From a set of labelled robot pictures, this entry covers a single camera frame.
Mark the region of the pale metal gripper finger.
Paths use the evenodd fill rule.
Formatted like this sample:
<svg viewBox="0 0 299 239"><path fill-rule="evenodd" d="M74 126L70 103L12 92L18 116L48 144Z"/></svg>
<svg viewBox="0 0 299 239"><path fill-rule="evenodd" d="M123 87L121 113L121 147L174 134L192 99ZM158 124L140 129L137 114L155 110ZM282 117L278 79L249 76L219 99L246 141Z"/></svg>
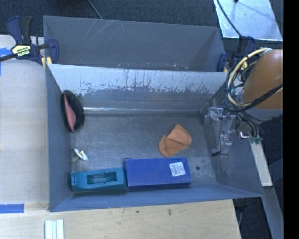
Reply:
<svg viewBox="0 0 299 239"><path fill-rule="evenodd" d="M227 156L232 146L232 140L230 134L224 130L220 130L219 133L215 133L213 138L212 156L223 155Z"/></svg>
<svg viewBox="0 0 299 239"><path fill-rule="evenodd" d="M204 116L204 124L210 124L213 121L222 121L224 109L218 107L209 107L207 114Z"/></svg>

